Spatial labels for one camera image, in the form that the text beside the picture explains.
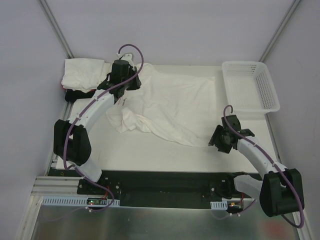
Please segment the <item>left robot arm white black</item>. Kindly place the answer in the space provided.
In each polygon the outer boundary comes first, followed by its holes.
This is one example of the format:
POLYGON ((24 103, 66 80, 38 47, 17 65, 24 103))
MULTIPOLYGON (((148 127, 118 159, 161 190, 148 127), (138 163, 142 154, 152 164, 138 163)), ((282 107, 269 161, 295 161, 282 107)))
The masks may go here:
POLYGON ((101 115, 106 113, 126 90, 134 91, 140 87, 141 81, 133 61, 124 57, 117 59, 88 105, 69 119, 59 119, 54 124, 54 154, 64 162, 70 162, 83 177, 88 178, 88 188, 96 195, 105 191, 106 183, 101 179, 102 170, 91 159, 89 132, 101 115))

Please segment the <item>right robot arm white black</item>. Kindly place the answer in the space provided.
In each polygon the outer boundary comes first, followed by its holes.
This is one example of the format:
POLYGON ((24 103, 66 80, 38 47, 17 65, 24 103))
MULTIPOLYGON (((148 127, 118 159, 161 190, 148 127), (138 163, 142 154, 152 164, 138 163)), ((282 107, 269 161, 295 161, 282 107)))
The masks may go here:
POLYGON ((254 133, 243 129, 236 115, 224 116, 208 143, 219 152, 228 154, 232 149, 245 156, 257 170, 261 180, 246 173, 235 173, 225 184, 230 197, 245 193, 257 199, 268 217, 289 213, 303 213, 304 193, 301 173, 273 160, 258 144, 254 133))

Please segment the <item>white t shirt red print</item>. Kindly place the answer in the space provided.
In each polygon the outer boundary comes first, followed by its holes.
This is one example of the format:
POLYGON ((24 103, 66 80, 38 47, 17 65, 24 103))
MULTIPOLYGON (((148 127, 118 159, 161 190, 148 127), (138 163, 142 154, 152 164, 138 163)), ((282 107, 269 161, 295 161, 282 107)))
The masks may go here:
POLYGON ((139 130, 190 147, 208 145, 216 127, 216 79, 157 71, 146 63, 141 87, 106 111, 119 132, 139 130))

